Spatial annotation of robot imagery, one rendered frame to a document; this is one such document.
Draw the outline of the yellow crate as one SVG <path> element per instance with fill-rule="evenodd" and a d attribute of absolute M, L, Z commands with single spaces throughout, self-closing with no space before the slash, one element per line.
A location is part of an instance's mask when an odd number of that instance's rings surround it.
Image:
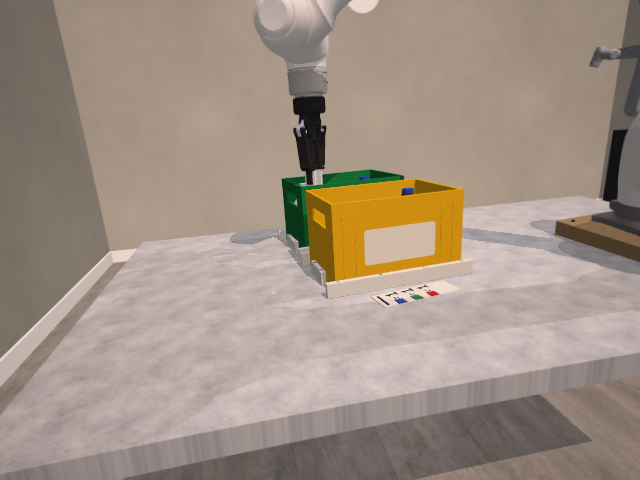
<path fill-rule="evenodd" d="M 402 188 L 414 195 L 402 196 Z M 420 179 L 305 190 L 310 265 L 326 283 L 460 260 L 461 234 L 441 187 Z"/>

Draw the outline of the green plastic crate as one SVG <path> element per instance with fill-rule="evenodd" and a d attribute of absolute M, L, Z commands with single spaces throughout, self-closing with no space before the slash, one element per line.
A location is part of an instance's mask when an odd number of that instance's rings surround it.
<path fill-rule="evenodd" d="M 361 176 L 369 176 L 369 179 L 360 180 Z M 300 186 L 305 183 L 305 176 L 282 178 L 286 237 L 292 235 L 299 242 L 299 248 L 309 246 L 305 190 L 391 181 L 385 172 L 373 169 L 322 174 L 322 180 L 321 185 Z M 296 199 L 297 205 L 294 204 Z"/>

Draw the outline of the white paper pick list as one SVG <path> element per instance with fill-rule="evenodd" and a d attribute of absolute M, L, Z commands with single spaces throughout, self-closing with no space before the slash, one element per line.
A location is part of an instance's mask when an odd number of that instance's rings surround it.
<path fill-rule="evenodd" d="M 389 308 L 459 290 L 442 280 L 371 297 L 383 307 Z"/>

